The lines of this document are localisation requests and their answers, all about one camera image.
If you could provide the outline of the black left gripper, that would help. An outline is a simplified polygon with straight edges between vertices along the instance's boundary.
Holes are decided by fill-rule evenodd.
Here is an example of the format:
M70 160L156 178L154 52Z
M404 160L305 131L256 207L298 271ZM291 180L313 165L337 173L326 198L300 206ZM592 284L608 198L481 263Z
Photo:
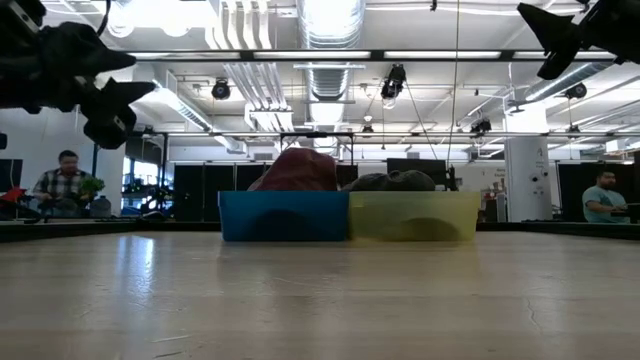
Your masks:
M0 0L0 109L69 112L80 105L84 134L101 148L118 149L137 121L130 104L156 85L110 78L82 92L78 78L131 67L136 58L108 48L89 25L45 25L46 13L40 0Z

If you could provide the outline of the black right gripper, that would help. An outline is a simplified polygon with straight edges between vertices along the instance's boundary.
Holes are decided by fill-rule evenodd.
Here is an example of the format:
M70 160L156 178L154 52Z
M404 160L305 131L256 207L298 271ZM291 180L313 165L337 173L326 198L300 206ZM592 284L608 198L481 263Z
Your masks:
M556 15L519 3L517 11L543 48L545 61L537 72L543 80L558 78L581 47L574 16ZM583 47L597 47L621 62L640 63L640 0L598 0L582 20Z

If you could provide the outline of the dark grey fabric hat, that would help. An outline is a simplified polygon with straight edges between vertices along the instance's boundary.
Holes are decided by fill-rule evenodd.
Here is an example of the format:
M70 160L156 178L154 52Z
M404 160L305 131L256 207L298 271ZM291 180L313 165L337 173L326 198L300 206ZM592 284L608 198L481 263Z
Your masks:
M342 188L347 192L398 192L398 191L434 191L432 178L417 170L391 171L390 173L371 173L358 177Z

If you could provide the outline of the red fabric hat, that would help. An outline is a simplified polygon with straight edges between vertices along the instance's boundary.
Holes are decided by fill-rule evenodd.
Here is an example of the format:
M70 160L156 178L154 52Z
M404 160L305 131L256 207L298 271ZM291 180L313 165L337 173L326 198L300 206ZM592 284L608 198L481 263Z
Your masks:
M336 191L335 160L308 148L283 151L249 191Z

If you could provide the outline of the green potted plant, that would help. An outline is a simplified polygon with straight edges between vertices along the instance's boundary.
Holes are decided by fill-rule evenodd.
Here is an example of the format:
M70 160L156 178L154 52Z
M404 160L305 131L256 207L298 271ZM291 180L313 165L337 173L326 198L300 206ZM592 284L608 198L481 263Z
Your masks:
M92 176L85 177L79 185L79 191L81 195L88 195L95 197L105 188L105 183L102 179Z

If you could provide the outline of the person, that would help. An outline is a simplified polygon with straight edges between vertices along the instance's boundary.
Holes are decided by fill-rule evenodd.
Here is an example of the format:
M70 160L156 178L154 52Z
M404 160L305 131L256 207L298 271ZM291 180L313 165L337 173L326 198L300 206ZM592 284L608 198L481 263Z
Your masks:
M583 215L588 223L631 223L627 202L615 185L615 174L603 170L596 176L596 184L583 192Z
M82 185L93 176L78 167L79 157L71 150L58 156L58 167L45 171L36 182L33 196L45 215L54 217L80 217L94 197L93 191Z

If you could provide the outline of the clear water jug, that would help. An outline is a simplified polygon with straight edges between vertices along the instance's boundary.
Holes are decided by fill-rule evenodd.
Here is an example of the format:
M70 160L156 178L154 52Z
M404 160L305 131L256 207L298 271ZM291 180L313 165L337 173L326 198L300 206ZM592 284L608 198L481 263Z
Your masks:
M104 196L94 199L89 206L91 218L110 218L112 216L111 202Z

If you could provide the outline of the white room pillar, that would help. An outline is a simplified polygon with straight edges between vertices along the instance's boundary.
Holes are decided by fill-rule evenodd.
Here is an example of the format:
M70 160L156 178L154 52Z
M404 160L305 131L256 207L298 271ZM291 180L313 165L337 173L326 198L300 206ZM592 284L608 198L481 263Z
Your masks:
M507 172L507 211L510 222L552 217L549 175L549 126L546 107L531 103L509 109L503 128Z

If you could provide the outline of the black overhead light bar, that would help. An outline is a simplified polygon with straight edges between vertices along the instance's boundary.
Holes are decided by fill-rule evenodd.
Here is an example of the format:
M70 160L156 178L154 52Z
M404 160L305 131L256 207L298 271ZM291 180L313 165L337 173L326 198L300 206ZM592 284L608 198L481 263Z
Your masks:
M537 50L159 50L132 51L146 62L541 62Z

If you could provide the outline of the black monitor screen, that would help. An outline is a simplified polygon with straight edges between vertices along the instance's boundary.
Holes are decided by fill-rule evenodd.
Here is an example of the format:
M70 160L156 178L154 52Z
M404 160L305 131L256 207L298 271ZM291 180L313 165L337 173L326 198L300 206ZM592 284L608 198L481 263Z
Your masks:
M448 172L444 160L423 159L388 159L387 173L391 171L417 170L430 176L436 184L436 190L446 190L448 185Z

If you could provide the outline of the yellow-green plastic bin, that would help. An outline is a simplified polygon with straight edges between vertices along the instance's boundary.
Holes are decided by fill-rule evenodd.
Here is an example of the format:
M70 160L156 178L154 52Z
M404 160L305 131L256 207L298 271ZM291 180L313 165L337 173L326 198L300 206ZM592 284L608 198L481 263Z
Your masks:
M468 242L480 206L477 192L352 192L349 234L354 240Z

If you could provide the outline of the blue plastic bin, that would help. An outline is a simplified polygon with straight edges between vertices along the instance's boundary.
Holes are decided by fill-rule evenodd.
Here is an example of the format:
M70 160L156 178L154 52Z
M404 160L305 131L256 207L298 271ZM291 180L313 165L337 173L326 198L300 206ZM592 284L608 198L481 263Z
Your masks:
M227 242L339 242L349 195L338 191L225 191L218 197Z

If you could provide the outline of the silver round air duct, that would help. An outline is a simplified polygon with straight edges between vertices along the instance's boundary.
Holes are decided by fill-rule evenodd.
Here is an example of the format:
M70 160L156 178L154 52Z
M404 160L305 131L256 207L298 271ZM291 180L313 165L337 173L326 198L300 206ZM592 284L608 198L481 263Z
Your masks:
M594 76L614 65L613 61L589 62L565 70L554 80L540 80L528 87L520 98L505 102L505 108L519 107L542 101Z

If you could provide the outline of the black partition wall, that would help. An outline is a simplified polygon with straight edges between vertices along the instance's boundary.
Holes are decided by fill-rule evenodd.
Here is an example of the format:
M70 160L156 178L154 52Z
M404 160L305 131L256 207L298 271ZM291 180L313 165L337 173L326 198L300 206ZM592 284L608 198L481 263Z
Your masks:
M225 191L249 191L252 183L271 165L177 166L174 205L176 219L220 223L219 194ZM338 192L343 169L342 166L336 165Z
M582 194L596 184L596 176L603 170L615 174L615 190L623 195L627 202L626 214L631 223L640 219L640 185L631 165L611 163L561 164L559 187L563 219L571 222L587 222L583 215Z

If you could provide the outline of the black table edge rail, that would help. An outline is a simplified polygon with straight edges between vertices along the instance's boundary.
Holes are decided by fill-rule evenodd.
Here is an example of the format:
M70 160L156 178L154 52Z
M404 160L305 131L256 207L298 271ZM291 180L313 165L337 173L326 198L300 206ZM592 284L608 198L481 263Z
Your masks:
M568 222L480 223L480 232L530 232L640 241L640 224ZM217 222L98 221L25 224L0 222L0 243L133 232L220 232Z

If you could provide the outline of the black distant metal frame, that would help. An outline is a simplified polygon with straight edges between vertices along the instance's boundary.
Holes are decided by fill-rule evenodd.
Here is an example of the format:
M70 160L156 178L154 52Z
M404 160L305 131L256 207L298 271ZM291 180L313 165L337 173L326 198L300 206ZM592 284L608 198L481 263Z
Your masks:
M443 145L447 151L453 148L453 144L460 144L464 148L475 146L480 149L489 144L502 142L515 138L544 138L553 140L563 140L566 144L591 141L593 139L626 139L638 138L640 131L608 131L608 132L133 132L130 138L151 139L163 137L166 140L171 138L202 138L213 141L223 146L231 154L248 154L248 148L252 141L259 144L271 142L276 144L280 151L290 148L301 140L331 139L336 143L346 143L351 152L355 149L355 144L365 140L366 144L379 144L380 147L393 145L426 145L433 153L437 153L435 147Z

